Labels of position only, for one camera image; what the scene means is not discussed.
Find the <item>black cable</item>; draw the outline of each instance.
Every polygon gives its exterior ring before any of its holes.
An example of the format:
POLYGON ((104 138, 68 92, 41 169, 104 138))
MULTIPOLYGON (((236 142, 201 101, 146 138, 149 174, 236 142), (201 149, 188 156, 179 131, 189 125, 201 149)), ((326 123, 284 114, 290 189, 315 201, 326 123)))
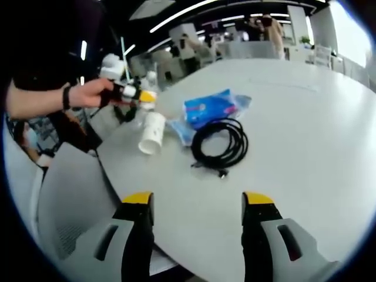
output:
POLYGON ((248 151, 248 137, 245 134, 240 122, 234 119, 215 119, 201 127, 193 137, 191 150, 197 163, 193 167, 206 167, 217 170, 221 178, 227 176, 226 168, 239 163, 248 151), (229 133, 229 145, 227 149, 218 156, 206 156, 202 152, 202 143, 214 133, 223 130, 229 133))

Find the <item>bracelet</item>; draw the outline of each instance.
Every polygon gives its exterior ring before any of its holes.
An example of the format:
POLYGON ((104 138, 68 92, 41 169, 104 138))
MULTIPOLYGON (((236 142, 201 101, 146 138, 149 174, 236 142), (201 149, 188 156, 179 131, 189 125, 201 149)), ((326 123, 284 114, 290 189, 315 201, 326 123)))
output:
POLYGON ((70 109, 70 104, 69 104, 69 91, 71 89, 71 86, 67 86, 63 90, 63 109, 68 110, 70 109))

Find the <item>plastic bag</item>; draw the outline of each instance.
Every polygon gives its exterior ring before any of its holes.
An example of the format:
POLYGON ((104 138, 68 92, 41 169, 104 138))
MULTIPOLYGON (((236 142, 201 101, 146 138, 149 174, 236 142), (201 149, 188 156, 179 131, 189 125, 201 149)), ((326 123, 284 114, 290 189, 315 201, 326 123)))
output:
POLYGON ((234 95, 230 89, 220 93, 185 101, 184 120, 168 120, 166 123, 178 134, 183 146, 191 146, 196 130, 218 118, 239 119, 249 108, 251 97, 234 95))

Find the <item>white round table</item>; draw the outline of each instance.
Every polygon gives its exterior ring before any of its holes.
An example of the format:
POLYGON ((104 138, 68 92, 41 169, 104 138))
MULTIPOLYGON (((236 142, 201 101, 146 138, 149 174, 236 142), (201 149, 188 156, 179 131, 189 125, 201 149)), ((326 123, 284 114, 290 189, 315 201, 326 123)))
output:
POLYGON ((156 244, 207 281, 244 281, 243 191, 271 197, 326 259, 344 261, 375 214, 375 93, 312 65, 228 60, 161 93, 157 110, 179 116, 184 100, 226 88, 252 97, 241 118, 249 152, 227 178, 190 168, 190 150, 172 133, 161 154, 143 155, 139 132, 123 125, 98 149, 117 195, 153 191, 156 244))

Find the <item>paper cup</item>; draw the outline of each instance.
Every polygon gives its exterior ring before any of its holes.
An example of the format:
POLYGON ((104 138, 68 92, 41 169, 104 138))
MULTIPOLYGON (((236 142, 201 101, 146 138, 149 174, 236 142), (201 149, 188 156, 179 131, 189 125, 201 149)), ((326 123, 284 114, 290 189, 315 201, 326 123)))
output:
POLYGON ((153 155, 162 147, 166 118, 160 113, 150 112, 145 117, 139 149, 147 155, 153 155))

